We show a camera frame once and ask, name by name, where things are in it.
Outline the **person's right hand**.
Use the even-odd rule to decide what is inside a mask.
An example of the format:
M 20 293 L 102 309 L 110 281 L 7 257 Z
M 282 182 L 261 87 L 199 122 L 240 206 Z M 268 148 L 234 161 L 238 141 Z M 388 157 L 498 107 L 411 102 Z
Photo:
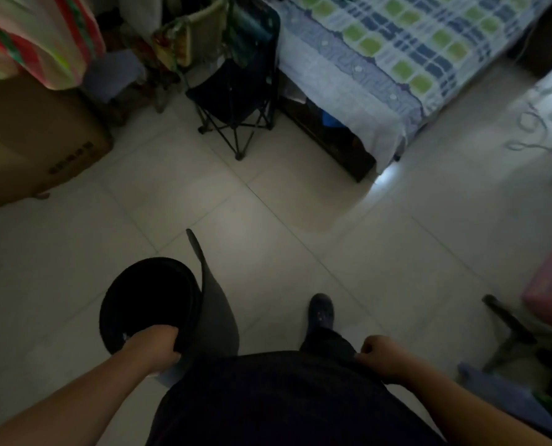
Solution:
M 409 382 L 414 356 L 390 337 L 367 337 L 354 359 L 367 367 L 384 383 L 404 385 Z

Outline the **person's left hand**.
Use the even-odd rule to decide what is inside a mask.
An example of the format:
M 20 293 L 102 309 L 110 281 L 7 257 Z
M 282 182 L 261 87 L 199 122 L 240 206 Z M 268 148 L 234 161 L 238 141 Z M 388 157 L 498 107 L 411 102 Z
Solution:
M 181 354 L 172 354 L 165 344 L 165 326 L 153 325 L 128 339 L 121 353 L 138 365 L 145 375 L 160 374 L 177 364 Z

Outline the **black yoga mat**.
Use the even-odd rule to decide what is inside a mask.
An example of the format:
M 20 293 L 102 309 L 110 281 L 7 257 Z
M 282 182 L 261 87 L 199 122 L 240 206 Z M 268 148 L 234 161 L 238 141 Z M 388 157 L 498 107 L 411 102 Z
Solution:
M 99 333 L 109 354 L 152 325 L 179 330 L 174 349 L 181 359 L 154 378 L 171 388 L 197 362 L 235 357 L 240 334 L 227 296 L 213 276 L 194 232 L 186 230 L 200 263 L 201 283 L 190 268 L 168 257 L 141 260 L 122 271 L 103 298 Z

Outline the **person's left forearm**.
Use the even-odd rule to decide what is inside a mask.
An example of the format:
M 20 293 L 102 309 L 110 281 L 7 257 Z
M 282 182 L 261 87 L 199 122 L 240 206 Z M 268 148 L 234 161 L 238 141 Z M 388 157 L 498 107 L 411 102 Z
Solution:
M 95 446 L 158 360 L 119 352 L 0 426 L 0 446 Z

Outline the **person's right forearm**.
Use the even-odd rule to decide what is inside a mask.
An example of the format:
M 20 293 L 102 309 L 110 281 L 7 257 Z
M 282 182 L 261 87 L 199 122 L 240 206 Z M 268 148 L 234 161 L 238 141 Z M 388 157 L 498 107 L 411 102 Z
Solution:
M 422 361 L 396 376 L 453 446 L 552 446 L 552 440 L 498 410 Z

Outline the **person's dark trousers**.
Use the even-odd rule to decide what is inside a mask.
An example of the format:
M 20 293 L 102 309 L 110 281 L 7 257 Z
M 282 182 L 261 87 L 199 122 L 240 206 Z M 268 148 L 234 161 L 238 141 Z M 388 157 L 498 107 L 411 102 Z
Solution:
M 343 336 L 324 327 L 308 330 L 299 351 L 334 361 L 353 361 L 357 354 Z

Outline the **person's dark shoe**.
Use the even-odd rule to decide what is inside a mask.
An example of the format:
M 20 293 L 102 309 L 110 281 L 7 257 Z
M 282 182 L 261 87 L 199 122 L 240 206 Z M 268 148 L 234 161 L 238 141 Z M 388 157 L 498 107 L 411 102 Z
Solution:
M 335 310 L 330 296 L 315 294 L 307 309 L 307 335 L 320 329 L 333 330 L 334 321 Z

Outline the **person's dark shirt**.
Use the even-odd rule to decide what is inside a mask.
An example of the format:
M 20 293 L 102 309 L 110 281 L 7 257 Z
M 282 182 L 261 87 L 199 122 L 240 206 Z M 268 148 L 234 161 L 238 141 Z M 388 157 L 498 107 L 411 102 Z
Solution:
M 162 398 L 146 446 L 446 446 L 353 359 L 265 352 L 194 364 Z

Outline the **blue cloth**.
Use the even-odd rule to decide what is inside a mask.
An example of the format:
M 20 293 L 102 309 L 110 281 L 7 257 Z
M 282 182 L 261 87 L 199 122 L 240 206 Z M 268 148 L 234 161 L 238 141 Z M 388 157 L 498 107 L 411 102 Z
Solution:
M 458 365 L 460 384 L 497 409 L 552 438 L 552 397 L 467 363 Z

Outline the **brown cardboard box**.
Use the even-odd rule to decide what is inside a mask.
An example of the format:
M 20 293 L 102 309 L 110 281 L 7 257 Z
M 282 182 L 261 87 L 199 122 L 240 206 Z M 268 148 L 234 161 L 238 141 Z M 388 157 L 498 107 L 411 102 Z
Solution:
M 0 81 L 0 207 L 46 198 L 113 145 L 79 89 L 50 90 L 30 75 Z

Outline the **black folding camp chair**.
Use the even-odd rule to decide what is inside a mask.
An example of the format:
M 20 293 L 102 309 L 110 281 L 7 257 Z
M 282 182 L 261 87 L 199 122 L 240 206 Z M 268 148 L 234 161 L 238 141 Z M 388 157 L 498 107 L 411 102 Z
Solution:
M 237 161 L 257 129 L 271 130 L 278 98 L 280 16 L 265 0 L 228 0 L 224 61 L 186 97 L 200 115 L 200 134 L 217 132 Z

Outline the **bed with checked sheet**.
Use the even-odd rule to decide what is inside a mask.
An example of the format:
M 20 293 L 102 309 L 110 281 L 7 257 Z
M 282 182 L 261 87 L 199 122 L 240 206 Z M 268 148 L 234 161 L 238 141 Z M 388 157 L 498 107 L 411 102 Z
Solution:
M 266 0 L 279 69 L 382 173 L 552 0 Z

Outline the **beige bag with patterned trim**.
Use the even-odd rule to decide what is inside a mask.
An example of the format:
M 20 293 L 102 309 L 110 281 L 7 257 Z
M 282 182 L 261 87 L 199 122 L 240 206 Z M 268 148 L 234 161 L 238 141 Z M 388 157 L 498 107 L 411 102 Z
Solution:
M 177 72 L 218 55 L 227 27 L 229 0 L 212 0 L 209 6 L 174 18 L 152 36 L 156 59 Z

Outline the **striped pink green cloth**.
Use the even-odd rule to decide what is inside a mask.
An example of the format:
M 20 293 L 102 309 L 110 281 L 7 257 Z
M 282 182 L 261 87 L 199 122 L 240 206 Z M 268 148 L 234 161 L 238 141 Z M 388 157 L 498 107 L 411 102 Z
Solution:
M 0 0 L 0 81 L 26 73 L 47 89 L 75 88 L 105 52 L 87 0 Z

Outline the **dark wooden bed frame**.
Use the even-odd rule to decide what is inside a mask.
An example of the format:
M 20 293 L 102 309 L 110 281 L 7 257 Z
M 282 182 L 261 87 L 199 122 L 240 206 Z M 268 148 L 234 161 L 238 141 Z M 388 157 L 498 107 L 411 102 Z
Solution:
M 278 71 L 278 108 L 303 133 L 307 134 L 356 182 L 361 182 L 375 170 L 376 160 L 369 154 L 361 140 L 347 127 L 327 127 L 320 111 L 309 97 L 299 102 L 293 95 L 300 89 L 281 70 Z

